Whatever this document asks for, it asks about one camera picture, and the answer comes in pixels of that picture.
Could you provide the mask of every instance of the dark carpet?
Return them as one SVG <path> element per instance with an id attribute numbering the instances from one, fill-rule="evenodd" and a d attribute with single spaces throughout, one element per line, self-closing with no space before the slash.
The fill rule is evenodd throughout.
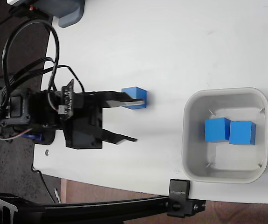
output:
<path id="1" fill-rule="evenodd" d="M 0 22 L 8 16 L 10 6 L 6 0 L 0 0 Z M 0 75 L 3 47 L 11 32 L 24 19 L 12 18 L 0 25 Z M 15 39 L 10 49 L 9 71 L 15 72 L 32 61 L 46 54 L 49 34 L 42 25 L 25 28 Z M 41 77 L 26 83 L 32 90 L 39 90 Z M 0 192 L 12 193 L 37 203 L 51 203 L 39 174 L 31 172 L 34 144 L 32 141 L 19 138 L 11 144 L 0 141 Z M 53 194 L 54 188 L 60 190 L 60 179 L 44 176 L 46 184 Z"/>

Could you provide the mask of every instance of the white table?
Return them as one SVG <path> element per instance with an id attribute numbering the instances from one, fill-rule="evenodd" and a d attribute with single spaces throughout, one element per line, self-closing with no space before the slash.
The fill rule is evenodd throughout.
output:
<path id="1" fill-rule="evenodd" d="M 105 129 L 137 143 L 74 150 L 58 131 L 52 145 L 36 145 L 34 167 L 44 174 L 168 195 L 170 179 L 188 179 L 180 157 L 183 110 L 193 93 L 255 87 L 268 98 L 268 0 L 86 0 L 80 22 L 62 29 L 55 19 L 53 25 L 60 64 L 73 68 L 86 91 L 138 86 L 148 91 L 149 105 L 103 113 Z M 54 52 L 50 38 L 47 55 Z M 71 78 L 59 69 L 55 83 Z M 268 203 L 268 166 L 251 184 L 192 182 L 190 198 Z"/>

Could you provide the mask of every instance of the plastic container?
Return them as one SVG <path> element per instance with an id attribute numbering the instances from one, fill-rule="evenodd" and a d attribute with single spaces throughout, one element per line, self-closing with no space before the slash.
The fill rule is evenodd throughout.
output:
<path id="1" fill-rule="evenodd" d="M 252 121 L 255 145 L 205 142 L 204 121 Z M 268 100 L 255 88 L 199 91 L 185 106 L 182 165 L 193 181 L 251 183 L 268 162 Z"/>

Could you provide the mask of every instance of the blue block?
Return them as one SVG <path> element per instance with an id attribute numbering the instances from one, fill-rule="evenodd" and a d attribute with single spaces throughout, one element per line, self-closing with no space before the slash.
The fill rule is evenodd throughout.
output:
<path id="1" fill-rule="evenodd" d="M 134 106 L 123 106 L 129 109 L 141 109 L 146 107 L 146 100 L 147 100 L 147 91 L 140 89 L 138 87 L 130 87 L 121 89 L 121 92 L 127 93 L 133 99 L 143 99 L 144 104 L 142 105 L 134 105 Z"/>
<path id="2" fill-rule="evenodd" d="M 216 118 L 205 120 L 205 141 L 223 142 L 229 140 L 230 120 Z"/>
<path id="3" fill-rule="evenodd" d="M 255 145 L 256 124 L 251 121 L 232 121 L 230 125 L 230 144 Z"/>

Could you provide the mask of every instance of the floor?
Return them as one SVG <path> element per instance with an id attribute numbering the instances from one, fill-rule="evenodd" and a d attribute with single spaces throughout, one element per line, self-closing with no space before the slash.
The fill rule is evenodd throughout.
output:
<path id="1" fill-rule="evenodd" d="M 7 17 L 10 6 L 6 0 L 0 0 L 0 21 Z M 25 19 L 12 18 L 0 26 L 0 59 L 3 46 L 13 31 Z M 20 33 L 12 45 L 9 64 L 11 71 L 17 71 L 26 64 L 45 55 L 48 33 L 43 27 L 29 27 Z M 37 78 L 27 83 L 33 90 L 39 90 L 41 79 Z M 38 203 L 51 203 L 41 183 L 38 174 L 32 173 L 30 166 L 33 159 L 34 145 L 26 139 L 13 141 L 12 144 L 0 142 L 0 192 L 13 193 L 25 199 Z M 48 187 L 60 189 L 61 180 L 45 176 Z M 117 189 L 104 188 L 85 183 L 63 181 L 63 200 L 72 202 L 93 202 L 147 197 L 150 195 Z M 167 217 L 165 214 L 128 221 L 129 224 L 142 223 L 220 223 L 246 224 L 268 223 L 268 204 L 243 204 L 207 202 L 205 212 L 186 219 Z"/>

